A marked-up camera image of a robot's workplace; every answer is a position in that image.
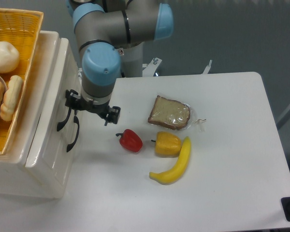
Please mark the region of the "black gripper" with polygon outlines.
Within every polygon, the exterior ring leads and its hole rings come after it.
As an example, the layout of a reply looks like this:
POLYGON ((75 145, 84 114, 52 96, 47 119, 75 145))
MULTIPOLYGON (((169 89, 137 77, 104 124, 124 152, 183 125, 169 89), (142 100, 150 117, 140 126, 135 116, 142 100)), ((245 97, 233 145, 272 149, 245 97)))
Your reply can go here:
POLYGON ((88 98, 71 89, 65 91, 65 98, 65 106, 74 110, 75 115, 77 115, 78 110, 88 111, 105 119, 105 126, 109 123, 118 123, 121 108, 119 106, 109 107, 110 95, 103 98, 88 98))

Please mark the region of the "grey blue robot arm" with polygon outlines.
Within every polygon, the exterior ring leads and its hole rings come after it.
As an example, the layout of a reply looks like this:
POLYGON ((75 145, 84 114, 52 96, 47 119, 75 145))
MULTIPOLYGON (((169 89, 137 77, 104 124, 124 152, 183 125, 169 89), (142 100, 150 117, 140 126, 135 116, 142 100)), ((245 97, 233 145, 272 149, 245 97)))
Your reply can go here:
POLYGON ((116 124, 118 106, 109 106, 123 74, 118 49, 168 38, 174 30, 171 7, 156 0, 68 0, 82 64, 82 88, 65 93, 69 113, 88 111, 116 124))

